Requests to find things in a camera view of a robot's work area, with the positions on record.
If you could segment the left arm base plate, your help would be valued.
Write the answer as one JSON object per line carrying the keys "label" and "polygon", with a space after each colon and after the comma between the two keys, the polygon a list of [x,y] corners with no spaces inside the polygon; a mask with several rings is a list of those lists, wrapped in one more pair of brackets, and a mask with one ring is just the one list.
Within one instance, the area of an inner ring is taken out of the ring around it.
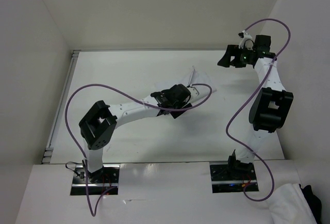
{"label": "left arm base plate", "polygon": [[[86,195],[86,175],[83,165],[77,164],[73,169],[73,179],[70,195],[85,196]],[[117,195],[119,188],[119,164],[106,164],[103,168],[103,174],[98,176],[96,180],[88,178],[89,195],[96,196],[106,192],[106,195]]]}

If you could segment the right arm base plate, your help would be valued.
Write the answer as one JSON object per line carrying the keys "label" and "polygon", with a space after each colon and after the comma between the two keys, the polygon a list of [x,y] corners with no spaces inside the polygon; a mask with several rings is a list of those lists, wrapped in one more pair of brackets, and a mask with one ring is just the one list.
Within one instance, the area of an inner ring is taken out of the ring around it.
{"label": "right arm base plate", "polygon": [[227,162],[210,162],[212,192],[240,193],[247,186],[246,192],[258,192],[254,166],[247,172],[229,172]]}

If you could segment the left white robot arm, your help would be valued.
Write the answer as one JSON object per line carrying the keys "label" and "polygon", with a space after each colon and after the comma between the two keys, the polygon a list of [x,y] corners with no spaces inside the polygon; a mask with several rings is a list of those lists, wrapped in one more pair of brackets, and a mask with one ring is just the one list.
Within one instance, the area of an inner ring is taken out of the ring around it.
{"label": "left white robot arm", "polygon": [[143,118],[170,114],[174,119],[182,115],[182,108],[192,106],[199,95],[194,87],[177,84],[170,89],[153,92],[140,103],[130,102],[107,105],[97,101],[79,122],[87,168],[84,176],[92,183],[99,182],[105,175],[102,161],[103,147],[109,144],[116,128]]}

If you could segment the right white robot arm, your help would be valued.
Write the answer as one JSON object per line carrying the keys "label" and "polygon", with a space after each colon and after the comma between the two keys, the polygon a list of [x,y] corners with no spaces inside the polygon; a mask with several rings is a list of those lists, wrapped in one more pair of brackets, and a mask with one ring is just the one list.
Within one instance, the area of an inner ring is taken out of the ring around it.
{"label": "right white robot arm", "polygon": [[271,37],[257,35],[253,38],[246,31],[240,32],[239,37],[240,43],[228,45],[218,65],[226,68],[252,65],[262,86],[249,112],[250,135],[243,148],[228,158],[226,173],[231,179],[238,179],[252,170],[255,153],[270,134],[282,128],[293,102],[293,93],[285,89],[279,78],[275,53],[270,51]]}

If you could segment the white skirt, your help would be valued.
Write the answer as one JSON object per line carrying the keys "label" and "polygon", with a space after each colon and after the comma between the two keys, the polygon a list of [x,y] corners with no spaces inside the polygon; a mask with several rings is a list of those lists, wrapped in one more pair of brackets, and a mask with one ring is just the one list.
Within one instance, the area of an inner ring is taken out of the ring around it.
{"label": "white skirt", "polygon": [[[174,85],[183,84],[188,87],[193,84],[207,84],[212,88],[212,93],[217,91],[215,84],[212,82],[209,75],[202,71],[197,71],[193,66],[186,73],[180,73],[179,76],[174,76],[163,82],[155,83],[157,90],[169,89]],[[209,94],[209,88],[206,86],[194,86],[195,92],[192,93],[191,103],[202,100]]]}

